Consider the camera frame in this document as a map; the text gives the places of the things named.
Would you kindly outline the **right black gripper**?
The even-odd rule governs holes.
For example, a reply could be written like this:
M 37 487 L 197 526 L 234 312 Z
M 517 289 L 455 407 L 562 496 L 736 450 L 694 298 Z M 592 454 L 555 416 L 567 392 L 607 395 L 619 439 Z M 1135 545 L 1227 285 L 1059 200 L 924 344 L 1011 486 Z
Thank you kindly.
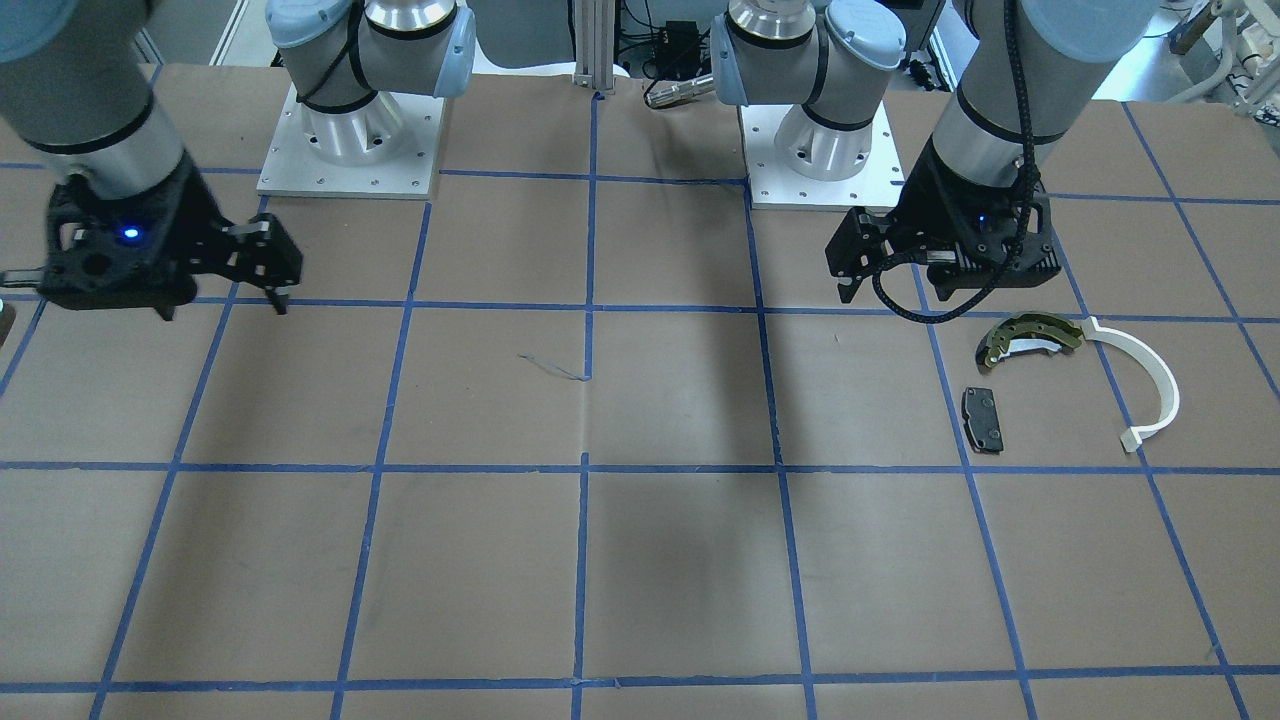
M 221 275 L 268 291 L 284 316 L 305 259 L 278 217 L 230 225 L 191 160 L 152 188 L 114 200 L 74 173 L 47 204 L 42 296 L 68 310 L 151 309 L 170 322 L 197 295 L 198 251 L 221 234 L 229 252 Z

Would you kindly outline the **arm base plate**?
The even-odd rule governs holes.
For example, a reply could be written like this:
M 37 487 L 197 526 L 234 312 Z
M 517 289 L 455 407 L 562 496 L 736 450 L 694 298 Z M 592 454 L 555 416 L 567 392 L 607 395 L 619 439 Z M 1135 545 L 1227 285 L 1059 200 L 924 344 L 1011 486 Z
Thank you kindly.
M 799 105 L 741 106 L 742 150 L 755 209 L 886 213 L 905 184 L 883 104 L 869 126 L 837 131 Z
M 271 197 L 426 201 L 447 102 L 380 92 L 352 113 L 307 108 L 289 91 L 256 188 Z

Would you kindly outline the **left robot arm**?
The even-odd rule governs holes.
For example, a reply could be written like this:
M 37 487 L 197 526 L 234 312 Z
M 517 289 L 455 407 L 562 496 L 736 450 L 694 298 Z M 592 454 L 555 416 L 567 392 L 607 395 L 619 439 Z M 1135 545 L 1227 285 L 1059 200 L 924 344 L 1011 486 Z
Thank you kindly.
M 1061 270 L 1041 168 L 1117 61 L 1152 1 L 965 1 L 977 50 L 886 214 L 850 209 L 826 246 L 842 302 L 924 266 L 941 300 L 1034 288 Z M 815 181 L 856 174 L 891 74 L 908 54 L 899 17 L 877 1 L 731 1 L 709 29 L 717 97 L 786 108 L 774 147 Z

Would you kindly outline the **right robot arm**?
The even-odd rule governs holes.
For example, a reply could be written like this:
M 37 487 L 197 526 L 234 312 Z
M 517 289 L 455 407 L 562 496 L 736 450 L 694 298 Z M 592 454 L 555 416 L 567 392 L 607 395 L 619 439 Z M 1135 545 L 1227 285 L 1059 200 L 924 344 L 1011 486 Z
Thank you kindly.
M 3 119 L 56 177 L 46 260 L 4 272 L 68 310 L 150 307 L 170 320 L 196 277 L 260 288 L 278 314 L 303 254 L 261 213 L 236 224 L 140 73 L 128 42 L 155 1 L 5 1 Z M 270 1 L 271 41 L 324 161 L 365 164 L 403 137 L 393 94 L 458 97 L 477 22 L 457 1 Z

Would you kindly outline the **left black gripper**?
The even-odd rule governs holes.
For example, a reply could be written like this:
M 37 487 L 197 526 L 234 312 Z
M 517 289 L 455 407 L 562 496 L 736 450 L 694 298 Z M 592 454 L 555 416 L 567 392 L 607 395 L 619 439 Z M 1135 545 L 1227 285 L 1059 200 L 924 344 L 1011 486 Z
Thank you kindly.
M 896 249 L 950 251 L 945 263 L 932 264 L 928 281 L 943 301 L 957 290 L 979 290 L 1002 266 L 1012 247 L 1021 204 L 1014 187 L 977 184 L 946 167 L 929 141 L 916 159 L 896 206 Z M 1032 219 L 1021 251 L 1002 275 L 1000 288 L 1030 288 L 1060 272 L 1052 238 L 1050 196 L 1042 182 L 1032 196 Z M 829 274 L 838 279 L 838 296 L 850 304 L 864 281 L 891 266 L 891 213 L 850 208 L 826 245 Z

